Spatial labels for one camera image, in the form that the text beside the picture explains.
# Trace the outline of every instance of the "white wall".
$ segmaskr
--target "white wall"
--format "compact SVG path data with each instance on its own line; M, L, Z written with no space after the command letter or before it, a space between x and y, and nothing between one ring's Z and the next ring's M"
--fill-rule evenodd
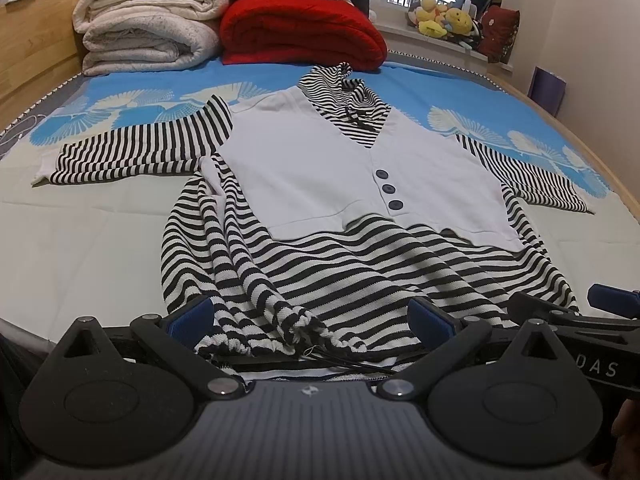
M640 0L503 0L519 9L511 82L536 65L567 82L558 114L640 198Z

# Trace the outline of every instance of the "wooden bed frame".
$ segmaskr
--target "wooden bed frame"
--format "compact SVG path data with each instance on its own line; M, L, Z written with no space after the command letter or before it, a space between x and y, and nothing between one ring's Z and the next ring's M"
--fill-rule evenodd
M71 24L77 0L21 0L0 7L0 131L56 86L80 72L86 53ZM580 137L498 76L508 93L533 108L580 152L640 221L640 202Z

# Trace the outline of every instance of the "drawstring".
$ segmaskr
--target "drawstring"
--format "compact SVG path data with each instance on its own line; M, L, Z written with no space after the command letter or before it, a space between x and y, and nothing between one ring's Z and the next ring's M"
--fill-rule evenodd
M369 130L370 132L375 132L376 129L370 124L365 124L360 119L361 116L366 116L368 112L366 110L358 110L354 108L352 105L344 105L344 117L350 122L355 123L359 128L363 130Z
M363 364L357 361L348 360L343 357L331 355L327 351L325 351L323 348L317 345L314 345L311 348L307 348L304 352L302 352L302 358L317 360L317 361L325 362L332 366L337 366L340 368L348 368L349 370L356 370L361 373L367 373L367 374L377 373L377 374L385 374L385 375L391 376L396 373L391 368Z

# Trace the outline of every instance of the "red cushion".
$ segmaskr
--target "red cushion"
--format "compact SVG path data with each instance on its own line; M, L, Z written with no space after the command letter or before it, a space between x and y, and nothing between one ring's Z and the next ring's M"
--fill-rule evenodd
M223 64L309 62L375 70L382 35L342 0L238 0L220 24Z
M520 11L491 6L480 19L482 41L478 52L497 63L507 55L513 45L520 25Z

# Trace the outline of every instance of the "bed sheet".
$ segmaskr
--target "bed sheet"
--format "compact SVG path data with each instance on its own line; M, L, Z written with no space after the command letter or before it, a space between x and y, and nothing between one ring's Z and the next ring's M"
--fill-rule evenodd
M0 330L32 348L57 341L77 317L105 326L165 314L160 245L183 176L137 176L87 186L41 186L40 157L118 126L191 114L216 93L230 104L294 85L308 66L211 61L183 72L93 78L0 161ZM354 73L381 98L443 135L462 132L496 150L565 174L595 215L526 206L552 260L590 312L594 282L638 288L640 226L615 193L537 114L509 95L450 75L383 66Z

